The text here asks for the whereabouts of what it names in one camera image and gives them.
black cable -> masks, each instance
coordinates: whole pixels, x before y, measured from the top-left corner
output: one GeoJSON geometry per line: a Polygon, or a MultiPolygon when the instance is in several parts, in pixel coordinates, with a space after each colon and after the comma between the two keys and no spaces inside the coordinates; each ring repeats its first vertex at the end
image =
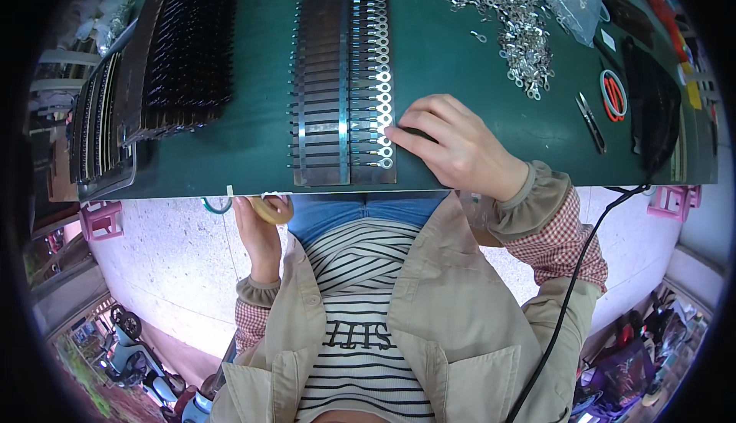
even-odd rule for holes
{"type": "Polygon", "coordinates": [[[598,231],[598,227],[601,225],[603,218],[606,216],[606,214],[608,214],[608,212],[611,212],[611,209],[613,209],[614,207],[623,203],[624,201],[626,201],[633,195],[641,193],[642,191],[646,191],[647,189],[649,189],[648,185],[640,185],[639,187],[636,187],[634,189],[617,188],[614,190],[614,191],[624,192],[624,193],[621,196],[619,196],[618,199],[616,199],[611,204],[606,206],[606,210],[603,211],[603,213],[601,214],[601,217],[598,219],[598,222],[593,227],[593,231],[590,232],[590,236],[588,236],[588,239],[585,241],[585,245],[583,245],[583,250],[580,252],[580,257],[578,258],[578,263],[575,265],[575,271],[573,271],[572,276],[570,276],[570,287],[567,288],[567,293],[565,294],[565,300],[562,302],[562,308],[559,311],[559,317],[557,318],[557,325],[554,328],[554,333],[552,334],[550,343],[549,345],[547,345],[545,354],[543,354],[542,359],[539,360],[539,364],[537,368],[534,370],[534,373],[531,375],[531,378],[526,383],[526,386],[524,386],[524,389],[521,391],[521,394],[519,394],[519,397],[516,399],[516,402],[514,403],[514,407],[512,407],[511,410],[509,411],[509,416],[506,418],[506,423],[512,423],[514,421],[514,418],[516,418],[516,416],[519,414],[519,411],[521,410],[521,406],[524,405],[524,401],[526,400],[527,396],[531,392],[532,387],[534,387],[534,383],[537,381],[537,378],[539,378],[539,375],[542,373],[542,369],[544,369],[544,366],[547,363],[547,359],[549,359],[549,356],[552,353],[552,348],[554,347],[554,344],[557,341],[557,336],[559,335],[559,331],[562,329],[562,322],[565,320],[567,304],[570,302],[570,297],[573,295],[573,289],[575,289],[575,281],[578,279],[578,273],[580,272],[580,266],[583,263],[585,252],[588,250],[588,246],[590,245],[590,243],[593,242],[593,237],[595,236],[595,232],[598,231]]]}

black comb-like fixture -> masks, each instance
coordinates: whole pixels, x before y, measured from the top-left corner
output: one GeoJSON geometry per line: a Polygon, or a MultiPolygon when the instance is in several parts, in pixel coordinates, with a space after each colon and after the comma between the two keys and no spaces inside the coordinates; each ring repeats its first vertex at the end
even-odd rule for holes
{"type": "Polygon", "coordinates": [[[118,145],[220,118],[233,93],[236,2],[146,0],[118,80],[118,145]]]}

woman's left hand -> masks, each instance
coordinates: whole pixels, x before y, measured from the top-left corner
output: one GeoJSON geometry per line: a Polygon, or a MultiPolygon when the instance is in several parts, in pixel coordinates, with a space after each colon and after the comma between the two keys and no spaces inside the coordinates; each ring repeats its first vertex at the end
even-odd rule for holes
{"type": "MultiPolygon", "coordinates": [[[[288,205],[279,198],[265,198],[264,201],[279,210],[286,210],[288,205]]],[[[236,196],[233,199],[235,223],[238,225],[240,240],[250,257],[250,279],[268,284],[279,279],[278,269],[281,261],[281,238],[276,225],[265,222],[256,211],[250,199],[236,196]]]]}

striped shirt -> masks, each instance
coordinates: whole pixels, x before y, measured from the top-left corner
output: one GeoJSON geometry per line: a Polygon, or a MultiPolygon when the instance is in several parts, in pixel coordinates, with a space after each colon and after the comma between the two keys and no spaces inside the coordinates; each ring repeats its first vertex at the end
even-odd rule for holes
{"type": "Polygon", "coordinates": [[[327,331],[297,420],[363,410],[388,421],[434,421],[427,395],[386,327],[391,291],[416,226],[362,218],[306,249],[325,305],[327,331]]]}

woman's right hand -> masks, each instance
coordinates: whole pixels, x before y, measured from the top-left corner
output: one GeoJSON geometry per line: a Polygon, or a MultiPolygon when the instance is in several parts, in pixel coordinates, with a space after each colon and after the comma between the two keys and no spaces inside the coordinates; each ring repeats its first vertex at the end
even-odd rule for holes
{"type": "Polygon", "coordinates": [[[418,99],[401,116],[398,127],[386,128],[386,136],[422,158],[449,188],[508,201],[529,174],[529,166],[507,152],[483,120],[449,94],[418,99]],[[423,131],[438,143],[401,128],[423,131]]]}

